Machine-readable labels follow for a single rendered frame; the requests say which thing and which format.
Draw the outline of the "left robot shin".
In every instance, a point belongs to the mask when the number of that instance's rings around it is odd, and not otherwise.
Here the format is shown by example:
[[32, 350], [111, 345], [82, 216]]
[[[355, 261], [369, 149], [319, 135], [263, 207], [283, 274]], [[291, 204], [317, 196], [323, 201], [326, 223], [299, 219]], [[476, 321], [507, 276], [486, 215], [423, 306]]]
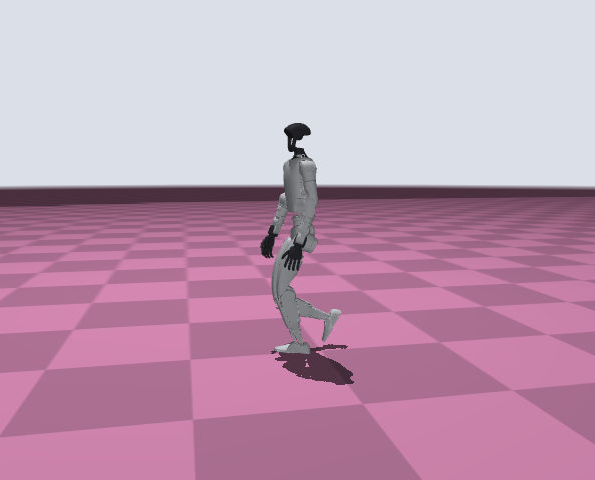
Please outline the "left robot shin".
[[[276, 297], [275, 297], [276, 299]], [[301, 322], [300, 316], [299, 316], [299, 310], [298, 310], [298, 305], [295, 299], [295, 293], [292, 290], [286, 290], [284, 293], [282, 293], [282, 295], [280, 296], [281, 302], [277, 302], [278, 308], [280, 310], [281, 316], [283, 318], [283, 321], [286, 325], [286, 327], [288, 328], [292, 338], [294, 339], [294, 342], [298, 345], [297, 342], [299, 342], [299, 345], [302, 343], [303, 345], [303, 340], [302, 340], [302, 336], [301, 336], [301, 331], [300, 331], [300, 325], [299, 323]], [[297, 342], [295, 340], [295, 338], [297, 339]]]

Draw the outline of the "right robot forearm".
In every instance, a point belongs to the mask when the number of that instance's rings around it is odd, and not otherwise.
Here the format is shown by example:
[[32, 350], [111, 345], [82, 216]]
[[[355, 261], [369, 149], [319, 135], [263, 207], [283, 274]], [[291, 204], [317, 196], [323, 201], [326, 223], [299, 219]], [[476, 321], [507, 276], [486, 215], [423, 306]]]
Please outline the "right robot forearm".
[[288, 209], [287, 209], [286, 205], [280, 203], [280, 201], [278, 203], [277, 209], [278, 210], [277, 210], [275, 217], [273, 218], [273, 221], [271, 224], [271, 225], [274, 225], [273, 234], [278, 234], [280, 232], [280, 229], [281, 229], [282, 225], [284, 224], [286, 214], [288, 213]]

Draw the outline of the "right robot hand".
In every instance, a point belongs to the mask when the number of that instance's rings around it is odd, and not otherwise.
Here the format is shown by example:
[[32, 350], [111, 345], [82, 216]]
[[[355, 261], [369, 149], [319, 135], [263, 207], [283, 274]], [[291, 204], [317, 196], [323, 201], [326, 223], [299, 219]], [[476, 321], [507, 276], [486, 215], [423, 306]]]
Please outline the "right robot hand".
[[[274, 230], [274, 225], [271, 225], [268, 231], [268, 236], [265, 237], [265, 239], [262, 241], [261, 243], [261, 253], [263, 256], [265, 256], [266, 258], [274, 258], [272, 256], [272, 248], [274, 246], [274, 238], [278, 236], [278, 234], [273, 234], [273, 230]], [[270, 254], [270, 256], [269, 256]], [[267, 256], [266, 256], [267, 255]]]

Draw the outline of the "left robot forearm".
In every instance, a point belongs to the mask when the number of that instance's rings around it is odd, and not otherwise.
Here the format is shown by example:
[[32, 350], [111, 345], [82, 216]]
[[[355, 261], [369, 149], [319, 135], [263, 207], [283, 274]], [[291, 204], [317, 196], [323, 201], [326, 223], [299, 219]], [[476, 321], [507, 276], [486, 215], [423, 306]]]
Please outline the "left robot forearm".
[[296, 237], [296, 243], [303, 245], [305, 238], [310, 233], [310, 228], [313, 219], [315, 219], [315, 201], [312, 198], [306, 198], [303, 203], [303, 212], [301, 219], [301, 226], [298, 228], [298, 235]]

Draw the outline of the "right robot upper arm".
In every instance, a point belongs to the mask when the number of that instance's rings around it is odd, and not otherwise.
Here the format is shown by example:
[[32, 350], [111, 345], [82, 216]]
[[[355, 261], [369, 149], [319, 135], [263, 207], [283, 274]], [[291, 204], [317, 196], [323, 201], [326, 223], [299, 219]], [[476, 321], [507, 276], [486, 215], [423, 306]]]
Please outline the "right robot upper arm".
[[[283, 171], [284, 171], [285, 164], [286, 164], [286, 162], [284, 163]], [[284, 188], [285, 188], [285, 186], [284, 186]], [[280, 203], [282, 203], [282, 204], [284, 204], [284, 205], [287, 206], [285, 192], [280, 195], [279, 201], [280, 201]]]

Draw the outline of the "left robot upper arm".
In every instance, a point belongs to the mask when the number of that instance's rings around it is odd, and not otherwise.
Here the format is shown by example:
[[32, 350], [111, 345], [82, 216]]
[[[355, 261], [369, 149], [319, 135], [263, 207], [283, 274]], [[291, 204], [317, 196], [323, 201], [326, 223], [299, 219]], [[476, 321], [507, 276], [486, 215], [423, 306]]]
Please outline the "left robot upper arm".
[[303, 177], [304, 189], [308, 194], [307, 198], [314, 199], [316, 208], [318, 205], [318, 194], [316, 186], [316, 164], [308, 160], [300, 161], [299, 172], [300, 175]]

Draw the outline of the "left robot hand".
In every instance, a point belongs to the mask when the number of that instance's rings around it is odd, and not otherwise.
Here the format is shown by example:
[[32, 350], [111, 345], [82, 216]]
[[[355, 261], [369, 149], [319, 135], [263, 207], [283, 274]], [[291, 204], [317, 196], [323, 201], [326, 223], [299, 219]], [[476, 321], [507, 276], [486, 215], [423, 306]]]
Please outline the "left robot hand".
[[[296, 237], [297, 237], [297, 235], [296, 235]], [[285, 256], [288, 254], [288, 257], [287, 257], [287, 259], [286, 259], [286, 261], [284, 263], [284, 267], [286, 268], [287, 263], [288, 263], [288, 261], [290, 259], [290, 262], [288, 264], [288, 270], [290, 270], [292, 261], [294, 260], [293, 265], [292, 265], [292, 271], [294, 271], [296, 260], [298, 260], [297, 261], [297, 267], [296, 267], [296, 269], [297, 269], [297, 271], [299, 271], [300, 259], [302, 258], [302, 249], [301, 248], [304, 248], [304, 246], [306, 244], [306, 241], [307, 241], [307, 237], [306, 237], [305, 240], [304, 240], [303, 245], [301, 245], [301, 244], [295, 242], [296, 241], [296, 237], [295, 237], [294, 242], [293, 242], [294, 246], [290, 247], [290, 249], [287, 250], [282, 255], [282, 258], [281, 258], [281, 259], [284, 259]]]

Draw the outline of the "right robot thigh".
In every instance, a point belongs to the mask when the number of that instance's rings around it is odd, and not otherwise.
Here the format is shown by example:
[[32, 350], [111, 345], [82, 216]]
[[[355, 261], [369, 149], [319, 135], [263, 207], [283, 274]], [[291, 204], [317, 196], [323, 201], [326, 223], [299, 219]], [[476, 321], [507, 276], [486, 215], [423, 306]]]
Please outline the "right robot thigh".
[[[280, 248], [280, 250], [279, 250], [279, 252], [277, 254], [277, 257], [275, 259], [274, 266], [273, 266], [273, 272], [272, 272], [272, 294], [273, 294], [273, 299], [274, 299], [274, 302], [276, 303], [276, 305], [277, 305], [276, 299], [277, 299], [278, 302], [280, 302], [279, 299], [278, 299], [278, 297], [277, 297], [277, 291], [276, 291], [276, 281], [277, 281], [278, 268], [279, 268], [279, 265], [280, 265], [280, 262], [281, 262], [282, 255], [285, 253], [285, 251], [286, 251], [287, 247], [289, 246], [289, 244], [291, 243], [291, 241], [292, 241], [291, 240], [291, 237], [287, 237], [286, 238], [286, 240], [282, 244], [282, 246], [281, 246], [281, 248]], [[276, 299], [275, 299], [275, 297], [276, 297]]]

